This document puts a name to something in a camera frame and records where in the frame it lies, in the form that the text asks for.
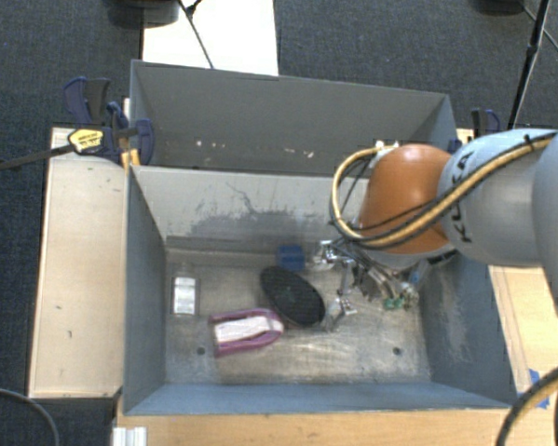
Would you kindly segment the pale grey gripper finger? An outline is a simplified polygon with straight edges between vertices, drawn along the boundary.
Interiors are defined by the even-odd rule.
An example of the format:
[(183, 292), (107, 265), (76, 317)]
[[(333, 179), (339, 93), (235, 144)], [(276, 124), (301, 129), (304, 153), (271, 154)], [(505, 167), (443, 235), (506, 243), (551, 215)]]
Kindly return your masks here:
[(327, 306), (324, 315), (324, 330), (333, 332), (338, 328), (343, 318), (355, 315), (358, 310), (351, 304), (347, 297), (336, 297)]
[(321, 240), (308, 246), (306, 253), (306, 270), (325, 272), (335, 266), (337, 255), (333, 252), (331, 240)]

